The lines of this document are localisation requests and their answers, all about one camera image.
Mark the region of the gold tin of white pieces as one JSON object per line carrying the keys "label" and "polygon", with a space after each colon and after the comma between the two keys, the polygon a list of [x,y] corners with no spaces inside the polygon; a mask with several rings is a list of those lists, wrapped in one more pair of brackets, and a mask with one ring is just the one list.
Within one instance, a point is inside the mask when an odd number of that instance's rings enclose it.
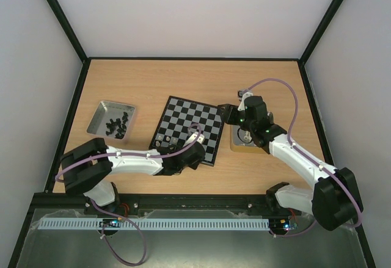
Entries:
{"label": "gold tin of white pieces", "polygon": [[251,141],[246,143],[243,140],[244,134],[246,131],[242,130],[239,126],[230,125],[230,149],[234,152],[239,153],[252,153],[252,154],[264,154],[267,152],[256,146],[254,142]]}

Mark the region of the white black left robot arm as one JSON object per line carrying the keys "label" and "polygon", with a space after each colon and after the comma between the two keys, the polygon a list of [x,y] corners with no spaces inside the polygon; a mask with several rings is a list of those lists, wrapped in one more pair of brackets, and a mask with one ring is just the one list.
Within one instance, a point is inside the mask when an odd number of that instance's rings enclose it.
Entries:
{"label": "white black left robot arm", "polygon": [[119,196],[107,176],[120,173],[172,176],[187,167],[195,170],[205,158],[203,141],[204,136],[195,132],[182,147],[130,151],[94,138],[61,157],[61,171],[55,180],[64,184],[67,195],[83,194],[97,206],[112,209],[119,205]]}

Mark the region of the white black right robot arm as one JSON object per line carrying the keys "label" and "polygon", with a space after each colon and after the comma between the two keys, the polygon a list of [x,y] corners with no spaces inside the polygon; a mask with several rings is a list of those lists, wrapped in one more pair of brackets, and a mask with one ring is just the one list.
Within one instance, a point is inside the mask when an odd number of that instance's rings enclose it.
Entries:
{"label": "white black right robot arm", "polygon": [[296,143],[290,132],[274,123],[261,96],[245,93],[239,105],[221,104],[218,108],[226,124],[247,131],[256,147],[284,162],[310,186],[300,189],[281,183],[271,188],[266,199],[271,213],[293,208],[314,216],[329,231],[348,222],[353,227],[361,224],[364,207],[354,173],[323,162]]}

